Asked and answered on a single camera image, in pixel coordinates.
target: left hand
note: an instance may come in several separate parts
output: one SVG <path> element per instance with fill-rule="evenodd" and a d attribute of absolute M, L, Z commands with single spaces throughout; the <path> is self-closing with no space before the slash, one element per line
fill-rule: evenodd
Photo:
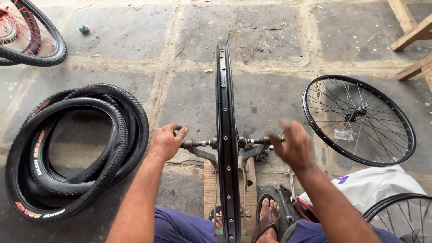
<path fill-rule="evenodd" d="M 148 156 L 168 161 L 174 157 L 189 129 L 176 123 L 156 129 L 150 141 Z"/>

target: concrete floor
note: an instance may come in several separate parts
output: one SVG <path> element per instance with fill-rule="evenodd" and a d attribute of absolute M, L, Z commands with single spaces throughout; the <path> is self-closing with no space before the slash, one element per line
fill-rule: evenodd
<path fill-rule="evenodd" d="M 151 130 L 177 122 L 190 128 L 187 139 L 213 137 L 214 73 L 204 71 L 213 68 L 215 45 L 224 39 L 232 54 L 241 136 L 262 137 L 266 129 L 280 133 L 277 119 L 292 118 L 313 136 L 314 160 L 329 178 L 364 168 L 329 150 L 313 134 L 301 106 L 301 94 L 315 77 L 352 76 L 382 90 L 408 115 L 418 144 L 402 167 L 432 193 L 432 106 L 425 106 L 432 103 L 432 95 L 421 75 L 404 83 L 394 78 L 430 53 L 432 41 L 417 41 L 403 52 L 393 52 L 390 45 L 403 31 L 386 1 L 33 2 L 63 34 L 69 56 L 50 68 L 0 68 L 2 175 L 10 144 L 32 108 L 55 92 L 92 83 L 114 84 L 134 94 L 147 112 Z M 432 1 L 411 1 L 408 7 L 420 22 L 431 13 Z M 90 35 L 79 33 L 82 24 L 91 28 Z M 71 114 L 62 123 L 50 159 L 65 173 L 78 173 L 103 149 L 110 124 L 97 114 L 82 113 Z M 273 154 L 266 162 L 257 162 L 258 194 L 274 193 L 276 180 L 288 184 L 286 169 Z M 35 225 L 14 212 L 0 180 L 2 242 L 103 242 L 129 184 L 130 178 L 70 220 Z M 295 186 L 302 191 L 298 182 Z M 179 151 L 165 166 L 158 204 L 202 217 L 203 160 Z"/>

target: wrench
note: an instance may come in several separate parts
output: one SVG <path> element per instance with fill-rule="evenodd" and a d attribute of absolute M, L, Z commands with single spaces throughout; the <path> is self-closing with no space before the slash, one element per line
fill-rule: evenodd
<path fill-rule="evenodd" d="M 274 188 L 279 193 L 280 200 L 282 201 L 283 209 L 285 210 L 285 213 L 286 213 L 286 221 L 288 223 L 289 223 L 289 221 L 292 221 L 292 223 L 294 223 L 294 218 L 289 214 L 288 206 L 286 205 L 285 199 L 283 198 L 283 194 L 282 194 L 282 190 L 280 188 L 280 185 L 277 184 L 277 182 L 274 183 Z"/>
<path fill-rule="evenodd" d="M 297 199 L 295 198 L 295 193 L 294 193 L 294 171 L 292 171 L 291 169 L 287 170 L 288 175 L 289 175 L 289 183 L 291 184 L 291 197 L 289 198 L 291 200 L 291 202 L 297 203 Z"/>

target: foot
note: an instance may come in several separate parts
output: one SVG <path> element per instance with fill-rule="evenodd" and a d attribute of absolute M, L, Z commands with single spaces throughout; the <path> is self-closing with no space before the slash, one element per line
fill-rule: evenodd
<path fill-rule="evenodd" d="M 212 222 L 215 221 L 214 218 L 216 218 L 216 229 L 221 230 L 222 229 L 222 211 L 219 213 L 216 213 L 216 217 L 213 217 Z"/>
<path fill-rule="evenodd" d="M 276 220 L 279 220 L 279 206 L 275 201 L 269 199 L 264 199 L 262 204 L 262 209 L 260 212 L 260 221 L 269 213 L 269 211 L 273 212 L 273 215 L 276 217 Z M 277 242 L 277 234 L 274 227 L 268 228 L 256 241 L 257 243 L 268 243 L 268 242 Z"/>

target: mechanic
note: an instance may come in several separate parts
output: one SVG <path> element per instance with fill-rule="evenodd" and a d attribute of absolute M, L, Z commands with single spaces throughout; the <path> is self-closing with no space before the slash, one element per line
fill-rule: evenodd
<path fill-rule="evenodd" d="M 276 154 L 295 172 L 321 220 L 321 224 L 305 220 L 295 222 L 284 234 L 288 236 L 288 243 L 402 242 L 390 232 L 371 228 L 314 164 L 311 137 L 300 123 L 281 120 L 281 126 L 285 143 L 282 144 L 272 132 L 267 132 L 267 135 Z M 148 154 L 124 197 L 107 243 L 219 243 L 210 220 L 156 205 L 163 166 L 177 153 L 188 131 L 187 127 L 173 123 L 154 132 Z M 260 222 L 252 243 L 277 242 L 280 209 L 274 200 L 264 197 L 262 204 L 258 205 Z M 218 228 L 222 228 L 221 221 L 216 218 Z"/>

